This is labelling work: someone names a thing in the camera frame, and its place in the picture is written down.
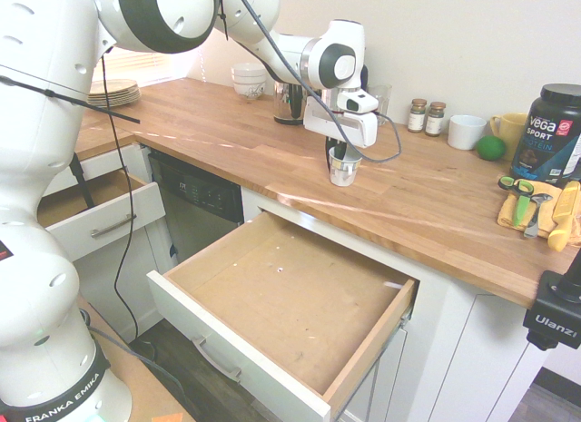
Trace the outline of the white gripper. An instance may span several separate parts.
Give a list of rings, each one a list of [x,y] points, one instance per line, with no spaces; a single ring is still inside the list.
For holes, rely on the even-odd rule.
[[[348,145],[346,138],[360,148],[373,145],[377,139],[378,120],[374,113],[336,113],[339,126],[332,120],[323,106],[312,96],[307,98],[303,115],[303,125],[309,131],[327,136],[325,138],[325,156],[329,157],[330,149],[336,146],[336,160],[342,163]]]

